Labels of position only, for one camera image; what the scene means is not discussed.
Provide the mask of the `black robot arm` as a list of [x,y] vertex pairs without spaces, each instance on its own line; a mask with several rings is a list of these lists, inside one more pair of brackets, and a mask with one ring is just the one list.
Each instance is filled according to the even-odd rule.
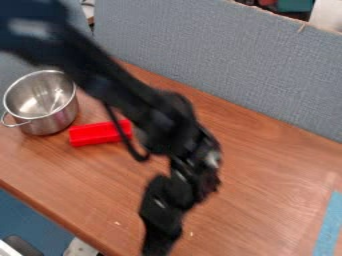
[[127,150],[139,162],[151,155],[170,159],[170,174],[146,186],[139,217],[144,223],[142,256],[170,256],[183,233],[186,214],[221,185],[222,148],[201,124],[189,99],[144,84],[106,50],[70,23],[60,0],[0,3],[0,51],[35,66],[55,66],[98,99],[114,124],[120,112],[134,123],[140,145]]

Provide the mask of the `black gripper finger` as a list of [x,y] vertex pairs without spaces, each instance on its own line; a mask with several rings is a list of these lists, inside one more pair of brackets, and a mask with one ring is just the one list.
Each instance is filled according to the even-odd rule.
[[170,256],[172,247],[180,237],[180,230],[170,235],[154,227],[148,227],[142,245],[142,256]]

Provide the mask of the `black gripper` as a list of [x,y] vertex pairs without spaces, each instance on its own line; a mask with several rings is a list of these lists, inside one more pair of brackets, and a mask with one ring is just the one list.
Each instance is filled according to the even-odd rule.
[[182,231],[186,213],[218,190],[221,165],[219,142],[202,127],[190,150],[170,158],[170,175],[158,175],[147,185],[139,209],[147,230]]

